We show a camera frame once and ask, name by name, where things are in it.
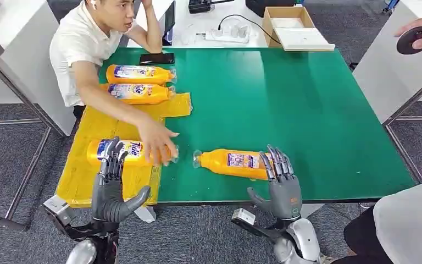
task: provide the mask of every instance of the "man's arm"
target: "man's arm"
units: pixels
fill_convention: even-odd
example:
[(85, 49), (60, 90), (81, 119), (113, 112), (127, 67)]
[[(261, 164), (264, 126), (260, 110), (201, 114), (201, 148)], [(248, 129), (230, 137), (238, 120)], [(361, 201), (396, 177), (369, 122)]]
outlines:
[(72, 69), (75, 75), (75, 85), (84, 104), (136, 126), (145, 118), (145, 113), (101, 89), (98, 84), (98, 73), (93, 63), (87, 61), (74, 62)]
[(98, 74), (93, 63), (80, 60), (73, 62), (71, 67), (75, 75), (75, 85), (83, 103), (120, 121), (136, 126), (145, 145), (147, 160), (149, 160), (151, 152), (154, 164), (160, 164), (159, 158), (161, 157), (163, 164), (167, 166), (170, 160), (168, 149), (173, 158), (178, 157), (179, 153), (170, 139), (178, 136), (178, 133), (170, 131), (148, 114), (102, 90), (98, 84)]
[(149, 53), (160, 53), (163, 49), (163, 34), (161, 33), (158, 19), (154, 14), (151, 0), (143, 0), (142, 3), (145, 8), (148, 31), (136, 25), (126, 35)]

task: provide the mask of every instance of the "orange bottle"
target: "orange bottle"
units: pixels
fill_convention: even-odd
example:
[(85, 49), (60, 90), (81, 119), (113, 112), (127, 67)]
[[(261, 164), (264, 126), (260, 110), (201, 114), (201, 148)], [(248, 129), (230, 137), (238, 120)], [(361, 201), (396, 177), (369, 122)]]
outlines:
[[(90, 142), (86, 151), (86, 157), (91, 164), (101, 164), (101, 160), (103, 159), (105, 154), (104, 152), (106, 151), (106, 148), (110, 141), (110, 139), (95, 139)], [(141, 141), (120, 140), (120, 142), (124, 143), (124, 146), (120, 150), (120, 153), (123, 153), (124, 151), (128, 152), (124, 161), (125, 166), (153, 166), (152, 156), (150, 157), (149, 161), (146, 161), (144, 145)], [(177, 163), (178, 158), (171, 158), (170, 150), (168, 150), (168, 155), (168, 160)]]
[(175, 95), (174, 86), (164, 87), (157, 84), (102, 84), (101, 87), (129, 105), (155, 105)]
[(266, 168), (258, 152), (225, 150), (211, 152), (196, 150), (193, 153), (193, 167), (207, 168), (214, 173), (233, 175), (257, 180), (268, 180)]
[(110, 65), (106, 71), (110, 84), (159, 84), (175, 82), (175, 70), (153, 66)]

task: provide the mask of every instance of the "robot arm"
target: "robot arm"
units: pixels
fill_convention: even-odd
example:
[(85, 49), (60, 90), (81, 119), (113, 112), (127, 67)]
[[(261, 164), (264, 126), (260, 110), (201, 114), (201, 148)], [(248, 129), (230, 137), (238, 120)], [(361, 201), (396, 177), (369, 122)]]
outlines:
[(72, 227), (75, 211), (58, 195), (42, 205), (56, 227), (79, 243), (74, 247), (66, 264), (116, 263), (118, 255), (119, 223), (131, 215), (149, 197), (149, 186), (137, 196), (124, 202), (122, 197), (122, 171), (127, 152), (115, 137), (107, 147), (99, 173), (93, 184), (91, 202), (92, 221)]
[(122, 198), (122, 170), (127, 152), (115, 137), (108, 145), (106, 156), (101, 161), (101, 170), (96, 174), (91, 202), (92, 217), (95, 220), (120, 223), (149, 197), (149, 186), (144, 186), (137, 196), (124, 202)]
[(277, 217), (277, 223), (269, 228), (254, 226), (255, 215), (237, 209), (232, 222), (257, 236), (267, 237), (274, 244), (274, 253), (280, 263), (320, 263), (320, 249), (313, 225), (301, 218), (301, 188), (294, 175), (289, 158), (279, 149), (268, 145), (271, 161), (263, 152), (260, 158), (266, 166), (271, 200), (265, 200), (248, 188), (250, 198), (257, 206)]

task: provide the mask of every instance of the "black bag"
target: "black bag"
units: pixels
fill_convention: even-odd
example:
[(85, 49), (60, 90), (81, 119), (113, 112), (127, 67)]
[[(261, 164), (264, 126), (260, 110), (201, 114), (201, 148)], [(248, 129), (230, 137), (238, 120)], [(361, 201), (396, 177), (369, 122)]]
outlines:
[(264, 17), (266, 7), (293, 7), (296, 0), (245, 0), (245, 3), (255, 14)]

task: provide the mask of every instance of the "floor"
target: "floor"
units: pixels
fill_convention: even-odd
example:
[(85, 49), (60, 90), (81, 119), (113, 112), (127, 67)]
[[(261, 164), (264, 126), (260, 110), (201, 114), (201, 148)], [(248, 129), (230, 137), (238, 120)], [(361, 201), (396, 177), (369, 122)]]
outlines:
[[(306, 0), (315, 24), (340, 49), (347, 62), (359, 61), (387, 20), (380, 0)], [(411, 110), (422, 113), (422, 103)], [(0, 105), (0, 119), (28, 118), (20, 105)], [(393, 125), (406, 149), (422, 171), (422, 123)], [(0, 215), (12, 200), (40, 136), (41, 124), (0, 127)], [(31, 223), (26, 232), (0, 229), (0, 263), (64, 263), (75, 245), (58, 233), (38, 205), (51, 197), (64, 167), (73, 136), (51, 134), (15, 219)], [(120, 263), (276, 263), (271, 245), (233, 225), (236, 206), (157, 208), (158, 219), (145, 224), (130, 217), (120, 225)], [(273, 219), (247, 207), (264, 226)], [(85, 223), (89, 210), (80, 210), (75, 224)], [(360, 213), (358, 204), (330, 204), (309, 217), (316, 228), (322, 252), (347, 254), (344, 226)]]

